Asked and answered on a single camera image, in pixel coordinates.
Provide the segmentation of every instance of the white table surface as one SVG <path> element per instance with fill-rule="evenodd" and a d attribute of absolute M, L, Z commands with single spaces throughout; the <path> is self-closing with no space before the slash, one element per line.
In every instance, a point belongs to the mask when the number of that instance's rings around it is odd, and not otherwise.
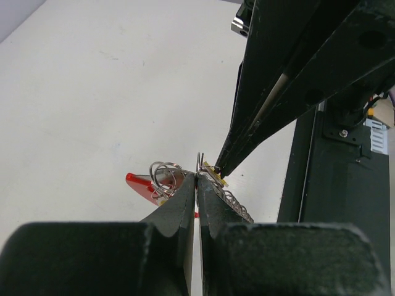
<path fill-rule="evenodd" d="M 139 221 L 125 175 L 156 160 L 214 164 L 246 40 L 218 0 L 47 0 L 0 44 L 0 247 L 29 221 Z M 275 222 L 294 123 L 227 178 Z M 200 291 L 198 228 L 194 284 Z"/>

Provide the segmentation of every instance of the yellow tape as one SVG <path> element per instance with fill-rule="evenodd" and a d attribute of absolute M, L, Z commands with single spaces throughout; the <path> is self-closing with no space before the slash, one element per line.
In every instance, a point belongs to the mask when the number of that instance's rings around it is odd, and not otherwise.
<path fill-rule="evenodd" d="M 210 166 L 208 162 L 204 162 L 203 165 L 204 165 L 205 167 L 209 168 L 209 169 L 212 171 L 213 175 L 214 175 L 215 177 L 217 177 L 217 179 L 221 182 L 222 185 L 224 185 L 225 187 L 228 187 L 228 186 L 229 186 L 228 183 L 227 183 L 224 179 L 222 179 L 221 176 L 220 176 L 219 174 L 217 174 L 217 173 L 214 171 L 214 168 L 213 168 L 212 166 Z"/>
<path fill-rule="evenodd" d="M 375 114 L 375 109 L 369 108 L 368 109 L 368 116 L 374 116 L 374 114 Z"/>

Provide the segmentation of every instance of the black metal frame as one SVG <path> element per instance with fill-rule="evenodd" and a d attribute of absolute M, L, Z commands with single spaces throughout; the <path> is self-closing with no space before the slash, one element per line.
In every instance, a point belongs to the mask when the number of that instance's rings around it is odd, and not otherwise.
<path fill-rule="evenodd" d="M 356 225 L 389 279 L 389 158 L 370 151 L 369 127 L 345 139 L 332 115 L 314 110 L 298 119 L 278 222 Z"/>
<path fill-rule="evenodd" d="M 262 141 L 327 99 L 351 130 L 395 84 L 395 3 L 256 0 L 227 139 L 228 176 Z"/>

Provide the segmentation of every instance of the screw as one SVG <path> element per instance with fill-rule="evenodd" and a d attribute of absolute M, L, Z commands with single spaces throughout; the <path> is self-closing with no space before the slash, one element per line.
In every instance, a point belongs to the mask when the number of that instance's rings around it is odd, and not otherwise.
<path fill-rule="evenodd" d="M 346 131 L 345 129 L 340 131 L 339 136 L 341 136 L 342 138 L 346 138 L 348 136 L 348 131 Z"/>

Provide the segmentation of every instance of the grey wall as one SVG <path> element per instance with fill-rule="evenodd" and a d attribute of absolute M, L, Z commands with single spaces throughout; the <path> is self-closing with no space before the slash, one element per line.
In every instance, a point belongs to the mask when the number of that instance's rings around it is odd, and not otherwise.
<path fill-rule="evenodd" d="M 0 42 L 44 2 L 45 0 L 0 0 Z"/>
<path fill-rule="evenodd" d="M 238 3 L 238 4 L 243 3 L 243 0 L 222 0 L 222 1 L 232 2 L 232 3 Z"/>

